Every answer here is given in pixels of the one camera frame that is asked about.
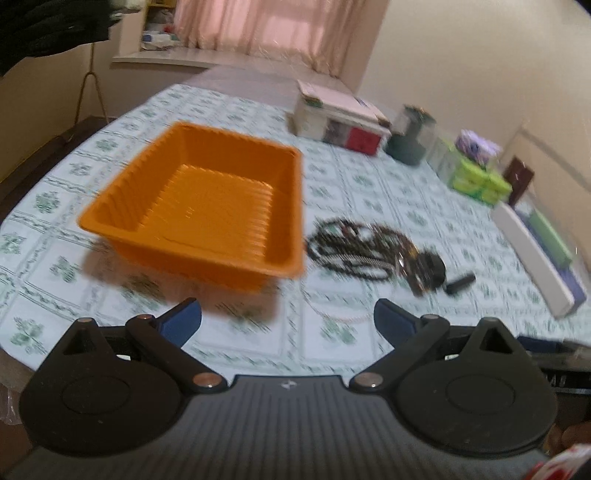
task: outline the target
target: ribbed gray surface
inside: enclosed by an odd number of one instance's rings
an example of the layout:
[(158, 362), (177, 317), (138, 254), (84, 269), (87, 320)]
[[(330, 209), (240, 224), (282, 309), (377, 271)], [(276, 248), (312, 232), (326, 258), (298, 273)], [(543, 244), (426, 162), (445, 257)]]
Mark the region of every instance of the ribbed gray surface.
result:
[(37, 448), (9, 480), (519, 480), (540, 452), (461, 458), (407, 433), (385, 400), (338, 377), (239, 377), (191, 401), (159, 439), (121, 455), (78, 459)]

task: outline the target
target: metal screw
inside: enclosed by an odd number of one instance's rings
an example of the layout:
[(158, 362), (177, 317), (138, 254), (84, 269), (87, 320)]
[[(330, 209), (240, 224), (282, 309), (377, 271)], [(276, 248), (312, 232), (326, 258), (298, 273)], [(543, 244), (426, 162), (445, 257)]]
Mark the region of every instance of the metal screw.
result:
[(222, 383), (223, 378), (215, 373), (202, 373), (197, 374), (193, 377), (193, 383), (198, 387), (203, 388), (213, 388), (217, 387), (220, 383)]
[(373, 372), (365, 372), (359, 375), (355, 375), (355, 383), (361, 387), (376, 388), (384, 383), (384, 378), (380, 374), (374, 374)]

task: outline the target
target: clothing pile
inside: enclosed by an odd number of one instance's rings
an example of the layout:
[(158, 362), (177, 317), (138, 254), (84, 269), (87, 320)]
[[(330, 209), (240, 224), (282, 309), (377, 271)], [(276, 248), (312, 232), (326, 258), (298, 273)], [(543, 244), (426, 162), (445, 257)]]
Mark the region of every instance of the clothing pile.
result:
[(0, 0), (0, 76), (25, 57), (109, 39), (109, 0)]

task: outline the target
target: patterned bedsheet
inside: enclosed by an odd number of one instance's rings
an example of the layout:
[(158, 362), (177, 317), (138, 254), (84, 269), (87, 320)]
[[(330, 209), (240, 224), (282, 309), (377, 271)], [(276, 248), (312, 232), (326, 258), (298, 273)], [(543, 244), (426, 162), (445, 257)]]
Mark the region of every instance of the patterned bedsheet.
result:
[[(449, 278), (474, 271), (477, 282), (459, 297), (438, 292), (418, 299), (404, 281), (372, 284), (308, 264), (303, 278), (246, 295), (127, 263), (100, 237), (80, 230), (76, 219), (136, 153), (177, 120), (299, 148), (306, 233), (316, 219), (334, 216), (384, 222), (420, 247), (435, 249)], [(285, 125), (280, 108), (174, 85), (73, 151), (0, 229), (2, 348), (35, 369), (77, 317), (121, 325), (140, 312), (161, 314), (188, 296), (201, 302), (203, 323), (184, 349), (229, 380), (251, 373), (351, 377), (390, 350), (372, 322), (380, 297), (455, 324), (496, 316), (514, 333), (591, 342), (590, 306), (554, 320), (489, 209), (448, 190), (428, 165), (412, 169), (382, 152), (368, 158), (295, 137)]]

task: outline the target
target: orange plastic tray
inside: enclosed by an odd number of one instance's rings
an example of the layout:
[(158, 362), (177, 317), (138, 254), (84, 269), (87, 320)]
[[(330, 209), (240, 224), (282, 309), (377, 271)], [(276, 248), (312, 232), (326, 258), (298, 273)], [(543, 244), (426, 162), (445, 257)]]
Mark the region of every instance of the orange plastic tray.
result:
[(240, 290), (303, 270), (299, 150), (177, 123), (78, 224), (130, 261)]

